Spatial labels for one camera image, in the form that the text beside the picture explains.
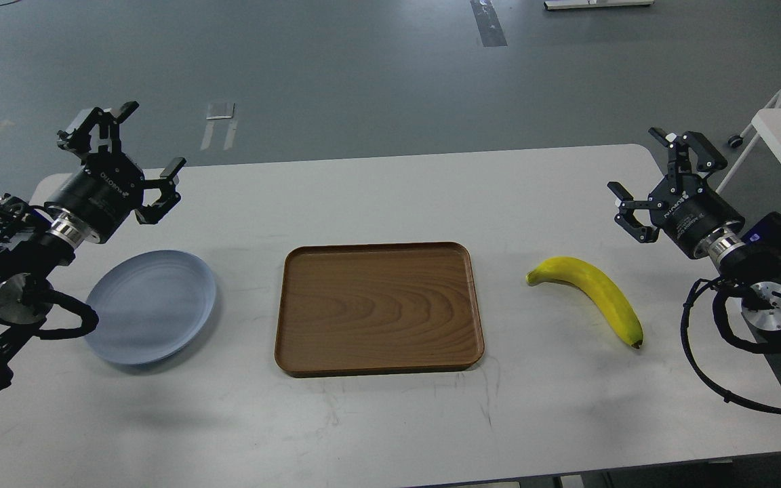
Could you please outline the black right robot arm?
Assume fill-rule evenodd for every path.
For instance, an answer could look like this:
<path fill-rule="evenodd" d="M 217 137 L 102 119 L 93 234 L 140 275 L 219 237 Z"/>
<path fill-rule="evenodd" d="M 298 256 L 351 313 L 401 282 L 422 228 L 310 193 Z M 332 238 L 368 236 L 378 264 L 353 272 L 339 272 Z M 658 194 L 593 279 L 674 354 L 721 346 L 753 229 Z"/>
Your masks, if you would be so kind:
<path fill-rule="evenodd" d="M 667 151 L 666 171 L 642 200 L 619 182 L 608 182 L 618 200 L 614 219 L 638 242 L 666 235 L 688 259 L 713 263 L 717 277 L 695 281 L 683 303 L 685 358 L 698 379 L 724 402 L 781 415 L 780 407 L 752 401 L 707 376 L 689 337 L 692 308 L 701 294 L 712 290 L 713 321 L 726 343 L 753 354 L 781 355 L 781 214 L 768 214 L 741 235 L 746 220 L 708 182 L 727 167 L 713 143 L 696 131 L 676 135 L 651 127 L 649 134 Z"/>

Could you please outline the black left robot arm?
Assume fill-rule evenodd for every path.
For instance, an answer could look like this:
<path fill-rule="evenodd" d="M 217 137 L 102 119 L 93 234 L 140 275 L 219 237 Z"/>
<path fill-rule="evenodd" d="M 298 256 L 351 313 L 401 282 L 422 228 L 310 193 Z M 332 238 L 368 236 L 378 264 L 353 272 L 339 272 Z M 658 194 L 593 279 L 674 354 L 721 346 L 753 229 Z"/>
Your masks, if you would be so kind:
<path fill-rule="evenodd" d="M 103 244 L 130 214 L 156 224 L 177 203 L 176 158 L 156 179 L 122 151 L 120 127 L 139 104 L 81 111 L 57 146 L 80 167 L 41 206 L 6 194 L 0 198 L 0 392 L 12 385 L 9 362 L 33 338 L 65 340 L 95 331 L 97 312 L 55 290 L 49 275 L 68 266 L 83 242 Z"/>

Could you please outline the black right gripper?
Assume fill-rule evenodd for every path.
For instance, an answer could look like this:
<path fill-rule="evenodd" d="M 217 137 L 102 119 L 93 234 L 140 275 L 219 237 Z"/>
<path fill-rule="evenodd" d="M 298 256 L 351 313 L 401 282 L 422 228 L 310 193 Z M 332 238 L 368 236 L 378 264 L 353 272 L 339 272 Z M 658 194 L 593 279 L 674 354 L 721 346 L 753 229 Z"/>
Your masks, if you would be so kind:
<path fill-rule="evenodd" d="M 687 258 L 701 259 L 706 255 L 700 246 L 704 238 L 720 228 L 737 232 L 746 224 L 746 219 L 705 180 L 726 169 L 727 160 L 697 131 L 676 135 L 651 127 L 648 134 L 668 151 L 666 178 L 645 201 L 635 200 L 619 182 L 608 182 L 607 188 L 618 199 L 614 222 L 641 243 L 657 241 L 661 229 Z M 685 175 L 698 178 L 681 178 Z M 635 212 L 641 210 L 651 210 L 654 226 L 646 226 L 635 217 Z"/>

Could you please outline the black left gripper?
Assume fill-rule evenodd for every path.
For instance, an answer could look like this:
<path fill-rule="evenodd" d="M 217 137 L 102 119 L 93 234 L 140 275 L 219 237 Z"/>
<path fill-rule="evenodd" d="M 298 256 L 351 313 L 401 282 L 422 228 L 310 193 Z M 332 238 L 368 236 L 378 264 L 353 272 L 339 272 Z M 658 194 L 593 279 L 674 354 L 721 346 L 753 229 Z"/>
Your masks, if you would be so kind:
<path fill-rule="evenodd" d="M 49 234 L 71 246 L 105 244 L 133 210 L 138 223 L 155 225 L 182 200 L 176 187 L 186 158 L 174 158 L 158 178 L 144 180 L 142 169 L 122 152 L 120 126 L 139 107 L 128 101 L 119 108 L 83 109 L 57 132 L 57 147 L 84 160 L 45 202 L 53 217 Z M 143 190 L 158 190 L 158 198 L 140 206 Z"/>

